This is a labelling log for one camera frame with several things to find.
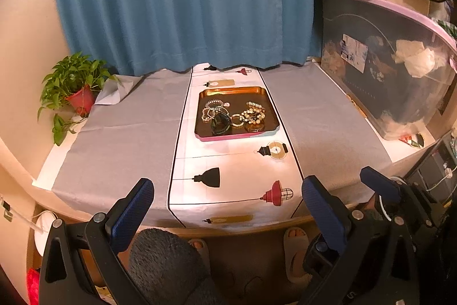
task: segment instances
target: table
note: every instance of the table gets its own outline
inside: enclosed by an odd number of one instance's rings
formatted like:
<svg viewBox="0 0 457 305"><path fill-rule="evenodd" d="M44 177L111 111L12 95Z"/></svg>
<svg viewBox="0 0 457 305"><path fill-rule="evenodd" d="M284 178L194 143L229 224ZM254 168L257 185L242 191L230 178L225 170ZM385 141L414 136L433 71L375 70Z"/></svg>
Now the table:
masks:
<svg viewBox="0 0 457 305"><path fill-rule="evenodd" d="M301 198L308 175L316 175L345 204L365 202L372 191L360 182L361 168L403 176L424 151L381 139L315 63L265 71L205 70L208 66L186 73L158 71L119 104L94 106L78 134L52 149L34 185L94 214L106 212L147 177L155 200L143 224L238 231L309 215ZM200 141L194 133L198 96L206 82L220 79L265 88L278 129ZM423 136L427 146L434 142L429 133ZM285 158L257 152L272 141L286 145ZM220 169L219 188L192 180L213 167ZM287 199L280 205L262 200L272 189L283 189Z"/></svg>

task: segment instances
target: wall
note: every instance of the wall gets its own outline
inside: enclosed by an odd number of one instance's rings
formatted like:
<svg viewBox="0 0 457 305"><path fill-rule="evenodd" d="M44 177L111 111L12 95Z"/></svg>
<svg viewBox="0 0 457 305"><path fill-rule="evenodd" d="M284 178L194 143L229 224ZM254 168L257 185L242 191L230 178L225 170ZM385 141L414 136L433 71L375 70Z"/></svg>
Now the wall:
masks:
<svg viewBox="0 0 457 305"><path fill-rule="evenodd" d="M55 0L0 0L0 15L0 138L36 178L53 145L52 113L37 123L41 82L68 46Z"/></svg>
<svg viewBox="0 0 457 305"><path fill-rule="evenodd" d="M24 217L33 216L35 201L19 184L0 167L0 194L16 211ZM0 264L17 292L28 303L26 272L27 244L31 229L17 218L12 222L3 218L0 208Z"/></svg>

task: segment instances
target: tray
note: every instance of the tray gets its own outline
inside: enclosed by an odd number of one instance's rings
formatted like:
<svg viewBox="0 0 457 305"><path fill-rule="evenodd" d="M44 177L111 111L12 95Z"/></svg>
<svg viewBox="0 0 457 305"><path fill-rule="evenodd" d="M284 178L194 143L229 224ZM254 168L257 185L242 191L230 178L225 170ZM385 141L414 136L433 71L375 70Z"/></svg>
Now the tray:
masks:
<svg viewBox="0 0 457 305"><path fill-rule="evenodd" d="M202 110L206 103L212 99L219 99L223 102L229 102L227 108L230 115L241 113L247 109L246 102L253 101L265 108L265 128L260 132L248 132L244 127L234 128L226 135L214 136L211 132L210 123L202 121ZM234 138L244 138L255 136L265 132L275 131L279 127L278 117L271 105L270 98L265 88L262 87L227 87L206 89L200 92L198 97L197 120L195 122L195 136L201 141L218 141L229 140Z"/></svg>

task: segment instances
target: fuzzy gray cover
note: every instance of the fuzzy gray cover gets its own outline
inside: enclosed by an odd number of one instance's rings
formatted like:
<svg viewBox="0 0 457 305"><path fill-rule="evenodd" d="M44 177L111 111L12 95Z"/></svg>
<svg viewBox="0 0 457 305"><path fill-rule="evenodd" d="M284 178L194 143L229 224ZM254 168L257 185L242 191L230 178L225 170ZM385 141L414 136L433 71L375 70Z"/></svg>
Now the fuzzy gray cover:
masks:
<svg viewBox="0 0 457 305"><path fill-rule="evenodd" d="M225 304L197 250L167 231L146 229L134 240L129 274L154 305Z"/></svg>

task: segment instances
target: white cloth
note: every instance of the white cloth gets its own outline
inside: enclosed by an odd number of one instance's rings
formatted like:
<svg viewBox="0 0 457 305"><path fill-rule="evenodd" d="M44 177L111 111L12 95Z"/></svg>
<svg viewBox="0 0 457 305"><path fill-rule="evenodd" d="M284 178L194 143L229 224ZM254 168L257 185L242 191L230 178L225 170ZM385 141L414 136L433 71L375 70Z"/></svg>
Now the white cloth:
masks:
<svg viewBox="0 0 457 305"><path fill-rule="evenodd" d="M95 105L114 105L121 102L135 88L142 77L114 75L105 82L103 90L98 94Z"/></svg>

